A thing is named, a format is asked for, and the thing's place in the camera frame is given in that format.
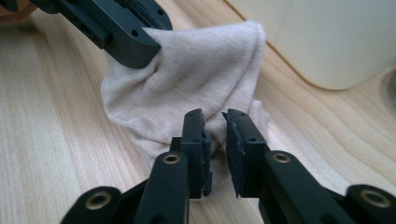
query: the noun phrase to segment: black plastic part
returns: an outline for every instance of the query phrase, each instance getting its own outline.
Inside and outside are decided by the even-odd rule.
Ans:
[[[181,137],[173,137],[169,151],[181,152]]]
[[[260,199],[259,210],[262,214],[262,220],[265,224],[289,223],[275,199],[273,201],[268,199],[267,197],[265,198],[265,200]]]
[[[78,198],[64,217],[63,224],[113,223],[121,202],[121,193],[111,187],[91,189]]]
[[[263,164],[268,187],[288,223],[355,223],[293,155],[267,152]]]
[[[145,180],[121,195],[119,210],[117,211],[112,223],[134,223],[134,216],[136,215],[137,208],[140,204],[140,200],[142,199],[147,183],[148,181]]]
[[[212,190],[210,172],[211,140],[205,130],[202,109],[192,110],[184,116],[181,152],[189,158],[190,198],[199,199]]]
[[[223,115],[227,119],[226,151],[236,196],[259,198],[264,153],[270,149],[248,114],[229,109]]]
[[[96,46],[117,62],[143,68],[161,46],[143,27],[172,30],[165,11],[153,0],[32,0],[48,13],[61,12]]]
[[[177,151],[154,162],[134,223],[188,223],[189,179],[187,157]]]
[[[0,0],[0,6],[6,8],[9,11],[17,12],[18,3],[17,0]]]
[[[373,186],[349,187],[343,206],[357,223],[392,224],[396,222],[396,198]]]

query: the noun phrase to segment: white cloth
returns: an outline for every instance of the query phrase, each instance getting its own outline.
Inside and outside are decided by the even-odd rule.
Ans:
[[[145,29],[162,48],[148,66],[132,69],[109,59],[102,83],[110,120],[130,130],[148,167],[180,137],[184,115],[202,108],[212,147],[224,146],[228,108],[249,113],[264,134],[268,117],[253,92],[262,63],[265,36],[253,21],[199,30]],[[213,161],[214,187],[228,176]]]

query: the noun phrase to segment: white object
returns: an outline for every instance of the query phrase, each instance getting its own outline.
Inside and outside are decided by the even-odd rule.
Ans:
[[[186,31],[146,29],[162,46],[142,69],[122,66],[108,57],[102,83],[107,116],[130,130],[148,168],[180,137],[184,115],[202,108],[212,147],[225,144],[229,108],[249,113],[262,134],[268,116],[253,93],[262,64],[262,27],[247,21]],[[214,187],[229,176],[225,158],[212,161]]]
[[[355,86],[396,63],[394,0],[228,0],[308,81]]]

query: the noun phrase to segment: wood grain surface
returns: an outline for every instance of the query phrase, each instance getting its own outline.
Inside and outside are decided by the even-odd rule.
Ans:
[[[158,1],[175,29],[242,19],[218,0]],[[103,110],[106,55],[60,15],[36,11],[0,26],[0,223],[59,223],[79,195],[146,179],[125,129]],[[271,116],[272,149],[293,153],[326,188],[366,183],[396,195],[396,114],[387,71],[345,91],[301,79],[266,48],[256,98]],[[190,223],[261,223],[257,200],[192,202]]]

